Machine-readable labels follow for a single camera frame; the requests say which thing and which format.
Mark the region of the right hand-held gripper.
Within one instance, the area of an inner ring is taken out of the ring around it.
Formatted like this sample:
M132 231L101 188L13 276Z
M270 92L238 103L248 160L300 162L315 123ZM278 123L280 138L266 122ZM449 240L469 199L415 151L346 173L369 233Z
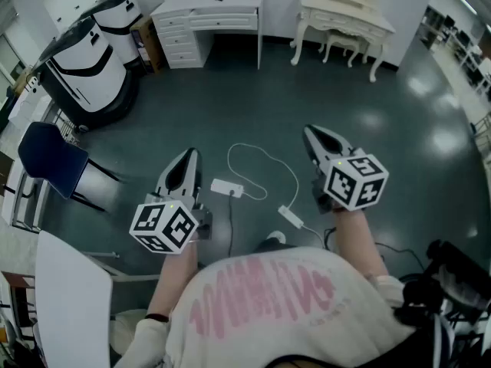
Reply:
M305 125L302 139L315 166L312 194L321 213L335 205L352 212L379 202L389 172L374 155L314 124Z

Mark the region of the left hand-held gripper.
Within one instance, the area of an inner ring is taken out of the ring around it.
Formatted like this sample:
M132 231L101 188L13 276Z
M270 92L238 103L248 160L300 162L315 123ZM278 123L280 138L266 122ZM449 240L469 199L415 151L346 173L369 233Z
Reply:
M156 254L178 255L196 240L211 239L213 214L199 202L202 157L189 148L162 171L145 203L137 206L130 235Z

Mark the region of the white desk drawer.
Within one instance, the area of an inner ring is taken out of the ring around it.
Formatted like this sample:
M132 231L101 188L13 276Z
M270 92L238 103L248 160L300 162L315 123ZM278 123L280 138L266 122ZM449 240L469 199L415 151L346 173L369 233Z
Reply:
M236 8L233 10L192 10L188 17L192 31L205 30L246 30L258 29L257 8Z

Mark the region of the person's right forearm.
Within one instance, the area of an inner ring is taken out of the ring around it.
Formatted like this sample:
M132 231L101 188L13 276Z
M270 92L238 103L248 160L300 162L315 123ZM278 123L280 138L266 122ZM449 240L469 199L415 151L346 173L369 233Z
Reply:
M366 278L388 275L363 211L342 207L334 214L338 254Z

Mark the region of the person's left forearm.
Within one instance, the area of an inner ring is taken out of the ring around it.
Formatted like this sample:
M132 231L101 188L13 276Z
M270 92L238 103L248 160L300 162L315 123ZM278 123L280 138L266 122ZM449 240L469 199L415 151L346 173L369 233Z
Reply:
M195 242L188 244L179 255L167 255L147 314L168 317L197 271Z

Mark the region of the narrow white power strip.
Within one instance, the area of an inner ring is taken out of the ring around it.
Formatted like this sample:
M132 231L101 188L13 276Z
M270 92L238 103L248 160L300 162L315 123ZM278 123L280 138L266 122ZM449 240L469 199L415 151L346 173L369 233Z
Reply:
M281 205L278 208L278 213L297 229L303 228L304 222L290 208Z

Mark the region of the wide white power strip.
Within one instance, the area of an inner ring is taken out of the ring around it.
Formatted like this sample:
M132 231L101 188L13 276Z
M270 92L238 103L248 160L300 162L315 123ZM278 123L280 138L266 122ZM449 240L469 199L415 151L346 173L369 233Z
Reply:
M225 196L233 198L241 198L244 193L244 187L240 184L228 182L222 179L214 179L210 186L210 190Z

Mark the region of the black trousers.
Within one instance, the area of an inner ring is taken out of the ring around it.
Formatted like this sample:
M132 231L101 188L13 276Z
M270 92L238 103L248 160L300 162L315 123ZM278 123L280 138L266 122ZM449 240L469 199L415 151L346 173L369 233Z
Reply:
M280 242L277 238L268 238L262 241L253 251L254 253L264 253L271 251L281 251L289 248L294 248L294 245L289 245L283 242Z

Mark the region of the white table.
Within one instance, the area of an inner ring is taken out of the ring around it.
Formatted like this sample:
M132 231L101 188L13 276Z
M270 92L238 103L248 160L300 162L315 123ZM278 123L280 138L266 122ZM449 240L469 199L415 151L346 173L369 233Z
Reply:
M40 232L35 301L48 368L110 368L113 282L88 256Z

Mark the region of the dark blue chair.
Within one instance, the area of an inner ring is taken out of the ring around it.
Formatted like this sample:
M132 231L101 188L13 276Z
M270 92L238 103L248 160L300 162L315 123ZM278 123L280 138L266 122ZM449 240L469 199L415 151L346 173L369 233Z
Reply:
M18 145L18 157L31 178L43 179L64 199L73 199L99 212L105 209L76 191L86 167L91 165L112 180L119 180L90 159L87 151L67 142L53 123L30 123Z

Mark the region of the cream carved stool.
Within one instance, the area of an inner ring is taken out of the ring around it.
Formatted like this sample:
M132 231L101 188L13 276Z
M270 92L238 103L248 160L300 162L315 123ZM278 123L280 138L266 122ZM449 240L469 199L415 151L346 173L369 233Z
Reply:
M325 32L325 42L321 43L321 47L318 49L318 53L325 52L325 56L322 63L325 64L328 61L329 53L332 46L341 47L343 49L343 55L345 56L347 50L351 50L352 54L348 59L348 67L352 67L353 60L361 52L361 47L365 47L364 55L362 57L362 63L367 63L367 53L370 44L365 38L357 35L348 35L338 30L327 30Z

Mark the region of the white shirt with pink print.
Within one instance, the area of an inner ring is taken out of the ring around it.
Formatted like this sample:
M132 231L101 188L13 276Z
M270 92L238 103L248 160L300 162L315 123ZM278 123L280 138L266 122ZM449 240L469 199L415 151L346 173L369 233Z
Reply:
M394 316L402 290L320 248L228 258L193 277L167 322L141 320L115 368L265 368L286 356L359 366L413 333Z

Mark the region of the cream carved vanity table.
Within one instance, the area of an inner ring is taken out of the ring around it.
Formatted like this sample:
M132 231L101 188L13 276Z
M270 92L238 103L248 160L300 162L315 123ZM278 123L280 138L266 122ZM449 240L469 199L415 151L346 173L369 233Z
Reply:
M307 28L318 31L338 30L347 35L365 38L370 47L378 48L378 56L371 66L369 80L374 83L377 69L384 61L388 40L395 28L382 15L377 0L298 0L298 24L290 42L295 50L291 65L298 64Z

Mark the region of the white and black robot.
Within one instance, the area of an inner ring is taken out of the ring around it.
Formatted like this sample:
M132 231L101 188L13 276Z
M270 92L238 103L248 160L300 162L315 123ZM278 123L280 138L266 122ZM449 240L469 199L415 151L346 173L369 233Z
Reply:
M79 132L126 116L139 90L138 78L92 18L53 39L31 73Z
M135 70L140 65L140 55L130 28L142 17L137 0L97 0L79 20L94 19L124 67Z

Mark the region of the row of office desks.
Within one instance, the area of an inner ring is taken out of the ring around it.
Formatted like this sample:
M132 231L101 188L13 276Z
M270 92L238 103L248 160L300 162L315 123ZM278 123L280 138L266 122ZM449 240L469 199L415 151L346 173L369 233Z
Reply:
M442 15L428 5L417 37L429 51L448 51L469 85L479 96L491 101L491 57L465 31L458 29L449 15Z

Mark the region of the white low cabinet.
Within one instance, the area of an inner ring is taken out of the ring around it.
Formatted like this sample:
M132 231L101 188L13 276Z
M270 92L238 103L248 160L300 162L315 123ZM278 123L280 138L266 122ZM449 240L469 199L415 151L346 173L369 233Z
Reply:
M8 120L18 130L34 121L43 121L51 108L52 98L41 86L25 88L17 99Z

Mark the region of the brown cardboard box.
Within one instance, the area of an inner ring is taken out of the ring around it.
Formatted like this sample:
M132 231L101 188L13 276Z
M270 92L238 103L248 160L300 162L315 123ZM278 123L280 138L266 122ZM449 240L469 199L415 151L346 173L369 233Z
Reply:
M166 64L166 58L152 18L150 16L141 18L131 26L130 33L146 72L149 74L160 72Z

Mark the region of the white desk with drawers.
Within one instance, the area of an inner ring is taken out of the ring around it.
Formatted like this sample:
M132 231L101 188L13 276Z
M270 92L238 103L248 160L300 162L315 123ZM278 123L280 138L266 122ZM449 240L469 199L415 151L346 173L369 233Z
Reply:
M262 59L263 0L166 0L151 14L171 69L202 68L216 31L254 31Z

